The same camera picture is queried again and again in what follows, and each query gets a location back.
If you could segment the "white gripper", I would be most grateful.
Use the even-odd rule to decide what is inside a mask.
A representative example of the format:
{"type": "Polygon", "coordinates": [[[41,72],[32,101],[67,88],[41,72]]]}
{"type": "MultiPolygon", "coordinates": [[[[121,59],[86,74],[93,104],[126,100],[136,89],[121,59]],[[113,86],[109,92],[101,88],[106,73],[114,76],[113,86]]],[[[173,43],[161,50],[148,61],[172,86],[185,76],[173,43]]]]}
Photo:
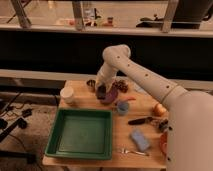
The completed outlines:
{"type": "Polygon", "coordinates": [[[106,90],[109,91],[110,88],[112,87],[113,82],[114,82],[113,77],[105,78],[102,76],[97,76],[95,88],[98,89],[101,85],[104,85],[106,87],[106,90]]]}

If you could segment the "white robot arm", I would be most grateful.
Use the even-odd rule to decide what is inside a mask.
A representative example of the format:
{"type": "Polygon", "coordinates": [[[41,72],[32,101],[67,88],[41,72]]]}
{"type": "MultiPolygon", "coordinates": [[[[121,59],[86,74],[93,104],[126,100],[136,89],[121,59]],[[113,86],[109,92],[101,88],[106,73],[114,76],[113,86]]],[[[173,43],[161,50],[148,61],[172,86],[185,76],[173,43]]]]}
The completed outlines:
{"type": "Polygon", "coordinates": [[[213,171],[213,96],[188,91],[131,61],[125,44],[105,48],[102,56],[98,85],[111,86],[121,71],[168,110],[167,171],[213,171]]]}

